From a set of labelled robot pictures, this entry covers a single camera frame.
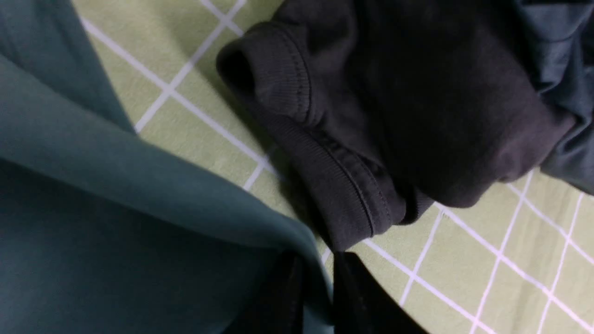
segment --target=white grid line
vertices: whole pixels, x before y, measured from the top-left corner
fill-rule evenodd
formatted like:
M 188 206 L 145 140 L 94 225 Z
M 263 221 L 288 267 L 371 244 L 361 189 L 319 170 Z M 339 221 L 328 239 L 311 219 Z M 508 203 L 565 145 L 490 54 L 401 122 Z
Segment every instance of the white grid line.
M 555 293 L 555 288 L 557 287 L 557 282 L 559 282 L 559 277 L 561 276 L 561 269 L 563 268 L 563 262 L 565 261 L 565 254 L 567 253 L 567 246 L 569 246 L 569 240 L 571 239 L 571 235 L 573 234 L 573 228 L 576 225 L 577 214 L 580 211 L 580 205 L 584 198 L 584 194 L 581 194 L 580 197 L 577 199 L 576 204 L 576 211 L 573 213 L 573 219 L 571 220 L 571 226 L 569 227 L 569 233 L 567 234 L 567 238 L 565 239 L 565 246 L 563 246 L 563 252 L 561 253 L 561 260 L 559 261 L 559 266 L 557 267 L 557 273 L 555 274 L 555 279 L 553 281 L 553 285 L 551 287 L 551 295 Z M 549 298 L 546 301 L 545 309 L 542 311 L 541 320 L 538 324 L 538 331 L 537 334 L 541 334 L 542 326 L 545 323 L 546 313 L 551 306 L 551 299 Z
M 256 154 L 252 149 L 250 149 L 246 144 L 242 141 L 237 139 L 233 134 L 231 134 L 227 129 L 223 128 L 220 124 L 218 124 L 215 120 L 210 118 L 206 115 L 202 110 L 198 109 L 195 105 L 193 105 L 188 99 L 183 97 L 177 91 L 172 90 L 170 91 L 169 85 L 166 84 L 161 78 L 159 78 L 155 73 L 149 70 L 144 64 L 142 64 L 139 60 L 134 58 L 128 51 L 124 48 L 119 46 L 115 41 L 113 41 L 110 37 L 108 37 L 104 32 L 99 30 L 96 26 L 94 26 L 88 20 L 81 18 L 84 28 L 97 39 L 99 39 L 103 44 L 105 44 L 109 49 L 111 49 L 114 53 L 120 56 L 122 59 L 127 61 L 132 67 L 134 67 L 137 71 L 142 73 L 147 79 L 152 81 L 155 85 L 161 88 L 165 92 L 169 92 L 171 97 L 177 100 L 181 105 L 186 107 L 190 112 L 194 115 L 198 116 L 202 122 L 205 122 L 208 126 L 210 126 L 213 130 L 223 136 L 226 140 L 231 142 L 234 146 L 236 146 L 239 150 L 244 152 L 247 156 L 249 156 L 254 161 L 261 163 L 264 166 L 264 169 L 268 170 L 269 172 L 278 175 L 278 172 L 270 165 L 268 161 L 264 161 L 264 157 Z
M 417 259 L 417 261 L 415 263 L 415 267 L 412 270 L 412 274 L 410 275 L 408 282 L 406 282 L 405 290 L 404 290 L 404 292 L 402 292 L 402 296 L 400 297 L 400 301 L 398 302 L 398 304 L 400 304 L 401 306 L 406 303 L 406 298 L 408 297 L 410 288 L 412 287 L 413 282 L 415 281 L 416 277 L 418 276 L 419 269 L 421 268 L 421 263 L 423 262 L 423 259 L 427 255 L 427 252 L 429 251 L 429 248 L 431 247 L 431 244 L 433 243 L 433 239 L 435 238 L 435 233 L 437 232 L 437 228 L 440 225 L 443 215 L 444 215 L 443 211 L 439 211 L 439 213 L 437 214 L 437 217 L 435 218 L 435 222 L 433 223 L 433 227 L 431 228 L 431 232 L 429 233 L 429 238 L 427 238 L 427 242 L 423 246 L 421 255 L 419 255 L 419 258 Z
M 134 127 L 136 132 L 139 133 L 142 131 L 144 126 L 153 118 L 156 112 L 163 106 L 167 98 L 171 95 L 171 92 L 174 91 L 185 79 L 185 77 L 194 69 L 200 58 L 204 56 L 206 51 L 212 46 L 214 41 L 221 35 L 223 30 L 226 27 L 226 21 L 232 20 L 233 16 L 243 7 L 245 4 L 245 0 L 238 0 L 235 2 L 235 5 L 227 15 L 221 13 L 210 1 L 203 0 L 203 5 L 213 13 L 217 18 L 219 18 L 218 25 L 214 28 L 214 30 L 208 34 L 208 36 L 204 39 L 204 41 L 200 44 L 198 49 L 194 52 L 194 54 L 190 57 L 190 59 L 184 64 L 184 66 L 179 70 L 179 72 L 173 77 L 169 85 L 166 89 L 163 89 L 163 93 L 153 102 L 153 104 L 147 109 L 144 115 L 140 118 L 140 120 L 136 123 Z M 243 32 L 234 30 L 235 33 L 238 35 L 242 35 Z
M 322 264 L 326 264 L 326 261 L 328 261 L 328 258 L 330 257 L 331 253 L 332 252 L 330 251 L 330 249 L 328 247 L 326 247 L 324 254 L 322 254 Z
M 214 16 L 216 16 L 219 19 L 219 21 L 221 21 L 224 25 L 226 25 L 230 30 L 232 30 L 239 36 L 243 35 L 244 32 L 237 26 L 237 24 L 235 24 L 235 22 L 233 22 L 233 16 L 237 14 L 237 12 L 241 9 L 241 7 L 243 7 L 245 2 L 246 0 L 239 0 L 235 4 L 235 6 L 231 8 L 229 13 L 225 15 L 209 0 L 200 0 L 200 3 L 202 3 L 202 5 L 206 8 L 208 8 L 208 10 L 210 10 L 210 12 L 213 13 Z
M 519 193 L 518 189 L 516 189 L 513 185 L 508 184 L 508 187 L 514 193 L 516 193 L 516 194 Z M 563 238 L 569 239 L 569 244 L 578 253 L 580 253 L 580 255 L 586 259 L 586 261 L 588 261 L 591 265 L 594 266 L 594 258 L 592 256 L 588 255 L 588 253 L 586 253 L 580 246 L 578 246 L 575 243 L 575 241 L 573 241 L 571 238 L 568 238 L 567 233 L 565 233 L 565 231 L 563 231 L 563 228 L 561 226 L 559 226 L 559 224 L 555 223 L 551 218 L 547 217 L 544 213 L 542 213 L 542 211 L 540 211 L 534 204 L 532 204 L 532 202 L 528 198 L 525 197 L 523 199 L 523 201 L 524 201 L 524 204 L 526 204 L 537 216 L 539 216 L 542 220 L 544 220 L 546 223 L 548 223 L 554 229 L 556 229 L 561 234 L 561 236 L 563 236 Z
M 386 252 L 385 250 L 383 250 L 376 243 L 374 243 L 370 239 L 365 239 L 365 240 L 363 240 L 363 242 L 367 246 L 369 246 L 371 249 L 373 249 L 376 253 L 378 253 L 381 257 L 383 257 L 384 259 L 386 259 L 391 264 L 395 265 L 402 272 L 404 272 L 405 274 L 409 275 L 411 278 L 414 278 L 414 280 L 418 284 L 421 284 L 421 286 L 423 286 L 429 292 L 433 293 L 437 298 L 439 298 L 441 301 L 443 301 L 444 303 L 446 303 L 447 305 L 449 305 L 451 308 L 453 308 L 454 310 L 458 311 L 458 313 L 460 313 L 462 316 L 464 316 L 465 318 L 467 318 L 468 320 L 470 320 L 472 322 L 474 321 L 474 316 L 472 314 L 470 314 L 468 311 L 466 311 L 462 306 L 456 304 L 456 302 L 454 302 L 453 300 L 449 299 L 446 295 L 444 295 L 442 292 L 440 292 L 438 289 L 436 289 L 435 287 L 433 287 L 431 284 L 429 284 L 427 281 L 425 281 L 424 279 L 422 279 L 418 275 L 414 275 L 414 273 L 410 269 L 408 269 L 405 265 L 403 265 L 400 261 L 396 260 L 391 255 L 389 255 L 388 252 Z M 489 326 L 485 325 L 482 322 L 479 322 L 478 323 L 478 326 L 481 329 L 483 329 L 484 331 L 486 331 L 487 333 L 489 333 L 489 334 L 495 334 L 495 331 L 494 330 L 492 330 L 491 328 L 489 328 Z
M 592 330 L 591 326 L 586 323 L 583 319 L 581 319 L 572 309 L 570 309 L 565 303 L 560 301 L 555 295 L 551 294 L 551 291 L 545 287 L 544 284 L 538 282 L 535 278 L 528 275 L 524 270 L 518 267 L 517 264 L 513 263 L 508 257 L 501 254 L 499 250 L 497 250 L 493 245 L 491 245 L 488 241 L 482 238 L 476 231 L 470 228 L 466 223 L 464 223 L 456 214 L 454 214 L 451 210 L 444 207 L 443 205 L 436 203 L 435 206 L 444 211 L 444 213 L 451 218 L 455 223 L 457 223 L 460 227 L 462 227 L 471 237 L 481 243 L 486 249 L 491 251 L 496 256 L 501 257 L 501 261 L 509 266 L 513 271 L 515 271 L 520 277 L 524 280 L 528 281 L 538 289 L 540 289 L 547 297 L 551 299 L 560 309 L 562 309 L 567 315 L 569 315 L 575 322 L 580 324 L 586 330 Z
M 153 104 L 148 107 L 148 109 L 144 112 L 143 116 L 136 122 L 134 125 L 134 129 L 136 133 L 140 133 L 143 128 L 149 123 L 151 119 L 153 119 L 154 115 L 157 111 L 165 104 L 165 101 L 169 98 L 169 93 L 165 91 L 161 92 L 161 95 L 153 102 Z
M 268 150 L 268 153 L 266 154 L 266 156 L 262 160 L 262 163 L 258 163 L 258 165 L 256 166 L 256 168 L 252 172 L 252 175 L 250 175 L 249 178 L 248 178 L 248 180 L 245 181 L 245 184 L 244 184 L 244 190 L 245 191 L 249 191 L 252 188 L 252 186 L 254 185 L 254 183 L 256 182 L 256 180 L 258 179 L 258 177 L 260 176 L 260 174 L 262 173 L 262 170 L 264 170 L 264 164 L 263 163 L 267 163 L 270 160 L 270 157 L 274 154 L 274 151 L 276 151 L 276 149 L 277 149 L 277 146 L 276 145 L 273 145 L 272 148 L 270 148 L 270 150 Z
M 522 194 L 520 195 L 520 200 L 518 201 L 518 204 L 516 205 L 516 209 L 514 211 L 513 216 L 511 217 L 510 224 L 507 227 L 505 236 L 503 237 L 503 242 L 501 243 L 501 247 L 499 248 L 500 254 L 503 254 L 503 252 L 505 250 L 505 246 L 507 245 L 507 241 L 510 239 L 511 232 L 514 228 L 514 225 L 516 224 L 516 219 L 518 217 L 518 214 L 520 213 L 520 209 L 522 208 L 522 204 L 523 204 L 522 199 L 524 197 L 526 197 L 526 193 L 528 192 L 528 188 L 530 187 L 532 175 L 533 175 L 533 172 L 530 172 L 528 174 L 528 179 L 526 181 L 526 184 L 524 185 L 524 191 L 522 191 Z M 489 277 L 489 282 L 486 285 L 486 288 L 485 288 L 485 290 L 482 294 L 482 297 L 481 297 L 481 302 L 479 303 L 479 307 L 476 311 L 475 322 L 472 324 L 472 327 L 470 328 L 470 334 L 474 334 L 474 332 L 476 331 L 476 327 L 478 325 L 477 321 L 478 321 L 478 319 L 481 318 L 483 308 L 485 307 L 486 299 L 489 295 L 489 292 L 491 292 L 491 287 L 493 286 L 493 282 L 495 281 L 495 275 L 497 274 L 497 269 L 499 268 L 500 262 L 501 262 L 501 256 L 497 256 L 497 258 L 495 259 L 495 264 L 493 265 L 493 269 L 491 270 L 491 276 Z

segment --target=bedsheet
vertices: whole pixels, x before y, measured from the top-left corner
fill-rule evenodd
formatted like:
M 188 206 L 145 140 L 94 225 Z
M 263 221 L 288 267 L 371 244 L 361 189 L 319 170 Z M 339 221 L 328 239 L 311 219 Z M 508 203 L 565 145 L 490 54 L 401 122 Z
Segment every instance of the bedsheet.
M 73 3 L 143 139 L 308 221 L 290 164 L 214 68 L 281 0 Z M 318 250 L 331 273 L 321 239 Z M 471 209 L 436 204 L 352 251 L 431 333 L 594 334 L 594 199 L 538 171 Z

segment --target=sweatshirt cuff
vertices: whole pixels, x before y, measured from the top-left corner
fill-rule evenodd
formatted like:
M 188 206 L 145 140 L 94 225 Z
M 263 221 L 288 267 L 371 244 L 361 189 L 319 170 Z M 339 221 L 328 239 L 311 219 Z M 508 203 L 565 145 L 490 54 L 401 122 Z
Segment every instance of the sweatshirt cuff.
M 295 42 L 281 28 L 272 23 L 256 25 L 225 46 L 219 60 L 217 70 L 223 77 L 234 78 L 229 81 L 234 92 L 250 96 L 268 112 L 305 122 L 309 76 Z

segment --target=seam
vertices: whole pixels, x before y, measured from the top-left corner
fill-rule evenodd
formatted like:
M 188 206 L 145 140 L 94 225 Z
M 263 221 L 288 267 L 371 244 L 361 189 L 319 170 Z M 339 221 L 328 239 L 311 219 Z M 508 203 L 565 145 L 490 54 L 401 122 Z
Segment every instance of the seam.
M 275 34 L 278 34 L 279 37 L 281 37 L 283 44 L 285 45 L 285 48 L 289 51 L 289 55 L 291 56 L 296 73 L 299 77 L 299 90 L 298 90 L 299 95 L 303 95 L 303 88 L 304 88 L 303 80 L 307 81 L 307 89 L 308 89 L 307 107 L 303 108 L 304 107 L 303 98 L 298 99 L 298 102 L 297 102 L 298 111 L 305 112 L 304 113 L 305 119 L 303 119 L 302 121 L 306 122 L 306 120 L 310 116 L 309 113 L 312 112 L 312 109 L 311 109 L 311 104 L 312 104 L 311 103 L 311 101 L 312 101 L 311 77 L 309 75 L 309 69 L 308 69 L 307 63 L 305 62 L 305 58 L 304 58 L 303 54 L 299 50 L 299 46 L 298 46 L 297 42 L 294 40 L 294 38 L 291 36 L 291 34 L 288 31 L 286 31 L 286 29 L 283 28 L 279 24 L 276 24 L 274 22 L 269 22 L 269 24 L 272 27 L 271 30 Z
M 359 188 L 359 185 L 357 184 L 357 182 L 355 182 L 353 176 L 349 172 L 349 169 L 347 167 L 345 167 L 344 164 L 341 163 L 340 159 L 335 154 L 333 154 L 333 149 L 331 147 L 328 147 L 328 146 L 323 145 L 322 143 L 320 143 L 320 141 L 315 137 L 315 135 L 313 135 L 312 132 L 306 131 L 306 133 L 308 133 L 311 136 L 311 138 L 316 143 L 318 143 L 318 145 L 320 145 L 320 147 L 326 153 L 328 153 L 328 156 L 330 156 L 330 158 L 336 163 L 336 165 L 340 168 L 340 170 L 344 173 L 344 175 L 350 181 L 351 185 L 353 186 L 353 188 L 356 191 L 356 194 L 357 194 L 357 198 L 359 200 L 359 203 L 363 207 L 363 211 L 365 212 L 365 216 L 367 217 L 367 224 L 369 226 L 369 230 L 371 231 L 371 235 L 374 235 L 375 231 L 374 231 L 374 224 L 373 224 L 373 217 L 372 217 L 372 214 L 371 214 L 371 210 L 369 209 L 369 206 L 367 205 L 367 202 L 365 201 L 365 198 L 363 196 L 363 193 L 361 191 L 361 188 Z M 331 143 L 334 143 L 331 139 L 327 138 L 327 136 L 324 136 L 324 134 L 321 134 L 321 135 L 323 136 L 323 140 L 324 141 L 329 141 Z
M 361 169 L 363 169 L 365 171 L 365 173 L 367 174 L 369 179 L 372 181 L 372 183 L 375 187 L 375 190 L 377 191 L 377 195 L 380 197 L 381 204 L 384 207 L 384 211 L 386 213 L 386 216 L 388 217 L 388 221 L 390 221 L 390 224 L 394 223 L 392 221 L 392 215 L 390 214 L 390 210 L 388 209 L 388 204 L 387 204 L 386 198 L 384 197 L 384 194 L 381 192 L 380 186 L 377 184 L 377 180 L 373 177 L 373 174 L 371 173 L 369 168 L 367 168 L 367 166 L 363 163 L 361 158 L 356 154 L 353 154 L 353 156 L 359 162 Z M 371 236 L 373 237 L 374 235 L 375 235 L 375 229 L 372 229 Z

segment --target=teal fabric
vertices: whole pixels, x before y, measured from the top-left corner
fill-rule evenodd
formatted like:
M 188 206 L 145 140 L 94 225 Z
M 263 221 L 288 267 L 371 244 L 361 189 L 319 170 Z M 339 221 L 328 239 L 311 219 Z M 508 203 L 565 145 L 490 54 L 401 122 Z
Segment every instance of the teal fabric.
M 218 333 L 311 231 L 138 138 L 68 1 L 0 2 L 0 332 Z

